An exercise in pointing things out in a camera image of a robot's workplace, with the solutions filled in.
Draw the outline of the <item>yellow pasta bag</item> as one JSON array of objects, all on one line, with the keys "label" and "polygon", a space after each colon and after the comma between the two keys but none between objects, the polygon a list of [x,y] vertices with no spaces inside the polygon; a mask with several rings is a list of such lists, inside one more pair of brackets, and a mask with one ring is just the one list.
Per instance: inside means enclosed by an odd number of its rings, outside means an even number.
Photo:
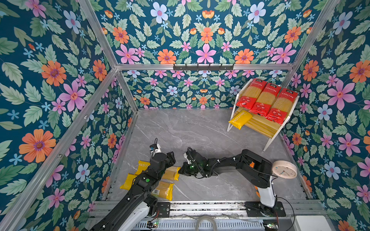
[{"label": "yellow pasta bag", "polygon": [[[149,166],[150,166],[150,163],[147,162],[147,161],[141,161],[141,160],[138,161],[138,168],[137,168],[137,171],[136,171],[135,175],[141,174],[142,172],[147,170]],[[162,179],[172,180],[172,181],[179,181],[179,177],[180,177],[179,170],[180,169],[181,169],[180,167],[169,167],[169,168],[167,168],[163,177],[162,177]]]},{"label": "yellow pasta bag", "polygon": [[[133,182],[137,175],[129,174],[126,178],[125,183],[120,187],[123,190],[129,190],[133,185]],[[172,201],[173,199],[173,183],[163,182],[160,181],[158,186],[152,191],[152,195],[155,197],[159,197],[162,199],[166,199],[168,201]]]},{"label": "yellow pasta bag", "polygon": [[236,116],[234,116],[228,123],[235,128],[241,130],[241,128],[252,119],[251,113],[242,110],[239,113],[237,113]]}]

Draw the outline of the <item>yellow pasta bag bottom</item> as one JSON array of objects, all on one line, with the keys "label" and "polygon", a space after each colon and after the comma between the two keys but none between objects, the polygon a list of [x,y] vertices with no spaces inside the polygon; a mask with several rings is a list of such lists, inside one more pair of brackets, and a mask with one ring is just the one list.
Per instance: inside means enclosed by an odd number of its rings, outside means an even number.
[{"label": "yellow pasta bag bottom", "polygon": [[[133,185],[133,182],[137,175],[129,174],[126,178],[125,183],[120,187],[123,190],[129,190]],[[160,181],[158,186],[152,191],[152,195],[155,197],[159,197],[162,199],[166,199],[168,201],[172,201],[173,199],[173,183],[163,182]]]}]

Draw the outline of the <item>yellow pasta bag top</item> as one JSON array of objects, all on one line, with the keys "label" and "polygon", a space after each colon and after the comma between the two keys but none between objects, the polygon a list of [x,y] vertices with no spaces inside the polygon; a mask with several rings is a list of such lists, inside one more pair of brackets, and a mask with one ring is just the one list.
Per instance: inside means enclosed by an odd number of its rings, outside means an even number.
[{"label": "yellow pasta bag top", "polygon": [[236,116],[234,116],[228,123],[235,128],[241,130],[241,128],[252,119],[251,113],[242,110],[239,113],[237,113]]}]

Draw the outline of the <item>red spaghetti bag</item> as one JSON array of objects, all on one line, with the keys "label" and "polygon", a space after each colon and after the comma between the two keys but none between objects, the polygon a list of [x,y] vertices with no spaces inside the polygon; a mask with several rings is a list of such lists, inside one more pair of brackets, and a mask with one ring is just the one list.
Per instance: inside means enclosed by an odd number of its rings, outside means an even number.
[{"label": "red spaghetti bag", "polygon": [[280,91],[281,86],[268,83],[258,96],[250,112],[266,117]]},{"label": "red spaghetti bag", "polygon": [[273,103],[266,119],[282,125],[292,109],[297,96],[297,92],[283,88]]},{"label": "red spaghetti bag", "polygon": [[243,107],[248,110],[252,109],[253,105],[256,103],[257,98],[260,96],[266,85],[266,81],[254,79],[246,88],[243,95],[238,99],[236,106]]}]

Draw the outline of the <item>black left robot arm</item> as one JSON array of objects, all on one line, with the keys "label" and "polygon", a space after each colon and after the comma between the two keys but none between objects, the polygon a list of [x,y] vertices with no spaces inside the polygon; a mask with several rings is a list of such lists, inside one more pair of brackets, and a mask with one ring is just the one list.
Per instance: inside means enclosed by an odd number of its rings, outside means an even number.
[{"label": "black left robot arm", "polygon": [[124,198],[91,231],[131,231],[147,216],[155,216],[158,200],[152,192],[158,187],[166,169],[176,163],[174,153],[156,153],[150,166],[139,174]]}]

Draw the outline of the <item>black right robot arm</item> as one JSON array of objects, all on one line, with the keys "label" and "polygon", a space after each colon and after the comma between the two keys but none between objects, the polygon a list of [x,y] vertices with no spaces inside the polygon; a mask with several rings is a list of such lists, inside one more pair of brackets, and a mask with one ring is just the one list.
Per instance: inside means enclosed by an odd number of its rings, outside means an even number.
[{"label": "black right robot arm", "polygon": [[273,165],[266,158],[244,149],[233,157],[206,159],[190,147],[184,157],[187,160],[178,171],[179,174],[203,179],[236,171],[257,188],[263,208],[276,206],[276,194],[272,186]]}]

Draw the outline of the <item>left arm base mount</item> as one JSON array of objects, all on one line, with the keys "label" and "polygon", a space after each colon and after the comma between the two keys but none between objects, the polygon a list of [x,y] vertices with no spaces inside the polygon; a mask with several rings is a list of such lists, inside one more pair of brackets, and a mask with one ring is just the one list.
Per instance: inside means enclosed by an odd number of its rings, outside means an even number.
[{"label": "left arm base mount", "polygon": [[169,218],[171,211],[170,202],[158,202],[154,207],[149,209],[149,214],[146,218],[156,219],[156,218]]}]

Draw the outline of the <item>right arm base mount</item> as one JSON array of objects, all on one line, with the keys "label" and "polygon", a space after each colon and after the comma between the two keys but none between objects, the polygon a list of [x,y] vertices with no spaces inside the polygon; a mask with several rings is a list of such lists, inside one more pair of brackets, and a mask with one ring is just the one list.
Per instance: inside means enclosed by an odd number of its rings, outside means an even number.
[{"label": "right arm base mount", "polygon": [[286,217],[283,204],[279,201],[273,207],[262,205],[260,202],[245,202],[248,217]]}]

